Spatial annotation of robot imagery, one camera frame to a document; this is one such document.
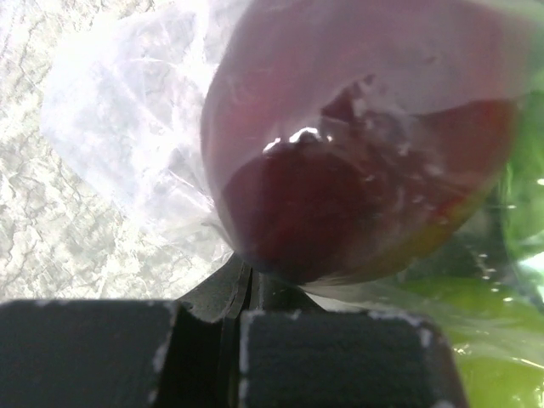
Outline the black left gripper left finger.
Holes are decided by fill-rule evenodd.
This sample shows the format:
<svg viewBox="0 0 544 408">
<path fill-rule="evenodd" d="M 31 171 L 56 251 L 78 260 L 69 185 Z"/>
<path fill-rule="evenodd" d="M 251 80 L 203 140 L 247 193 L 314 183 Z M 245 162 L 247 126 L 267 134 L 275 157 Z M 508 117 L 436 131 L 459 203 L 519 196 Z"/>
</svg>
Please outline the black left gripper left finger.
<svg viewBox="0 0 544 408">
<path fill-rule="evenodd" d="M 251 286 L 252 268 L 236 255 L 178 300 L 198 320 L 217 323 L 242 311 Z"/>
</svg>

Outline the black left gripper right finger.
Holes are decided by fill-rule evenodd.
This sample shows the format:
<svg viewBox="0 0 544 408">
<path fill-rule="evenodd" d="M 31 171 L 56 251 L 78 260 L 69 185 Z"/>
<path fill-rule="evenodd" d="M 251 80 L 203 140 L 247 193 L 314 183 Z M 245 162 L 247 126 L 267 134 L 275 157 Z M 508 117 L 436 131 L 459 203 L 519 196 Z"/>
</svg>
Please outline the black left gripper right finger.
<svg viewBox="0 0 544 408">
<path fill-rule="evenodd" d="M 298 286 L 291 286 L 274 277 L 252 271 L 250 291 L 251 311 L 324 312 L 325 310 L 312 300 Z"/>
</svg>

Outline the dark red fake apple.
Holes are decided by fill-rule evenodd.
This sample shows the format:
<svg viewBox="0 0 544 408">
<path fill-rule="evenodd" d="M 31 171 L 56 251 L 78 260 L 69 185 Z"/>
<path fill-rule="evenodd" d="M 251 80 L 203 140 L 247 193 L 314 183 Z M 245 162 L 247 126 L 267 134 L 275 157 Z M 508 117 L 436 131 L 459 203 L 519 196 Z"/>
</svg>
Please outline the dark red fake apple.
<svg viewBox="0 0 544 408">
<path fill-rule="evenodd" d="M 481 206 L 517 136 L 533 1 L 253 1 L 201 113 L 227 241 L 297 285 L 405 269 Z"/>
</svg>

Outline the clear orange zip top bag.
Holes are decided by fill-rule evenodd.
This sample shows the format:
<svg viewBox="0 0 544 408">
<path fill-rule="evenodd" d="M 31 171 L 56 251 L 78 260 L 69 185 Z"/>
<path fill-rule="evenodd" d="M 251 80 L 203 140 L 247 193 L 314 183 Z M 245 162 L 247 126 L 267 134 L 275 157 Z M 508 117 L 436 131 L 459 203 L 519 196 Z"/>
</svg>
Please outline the clear orange zip top bag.
<svg viewBox="0 0 544 408">
<path fill-rule="evenodd" d="M 158 402 L 540 407 L 540 1 L 176 1 L 66 38 L 42 134 L 207 278 Z"/>
</svg>

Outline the green fake apple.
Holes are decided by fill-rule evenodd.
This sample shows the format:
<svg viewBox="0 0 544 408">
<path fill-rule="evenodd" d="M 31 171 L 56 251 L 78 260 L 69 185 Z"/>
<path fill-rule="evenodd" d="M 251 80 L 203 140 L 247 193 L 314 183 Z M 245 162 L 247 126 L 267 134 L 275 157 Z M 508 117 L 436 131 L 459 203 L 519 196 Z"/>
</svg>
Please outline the green fake apple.
<svg viewBox="0 0 544 408">
<path fill-rule="evenodd" d="M 543 315 L 512 288 L 446 276 L 388 284 L 380 297 L 443 329 L 472 407 L 543 405 Z"/>
</svg>

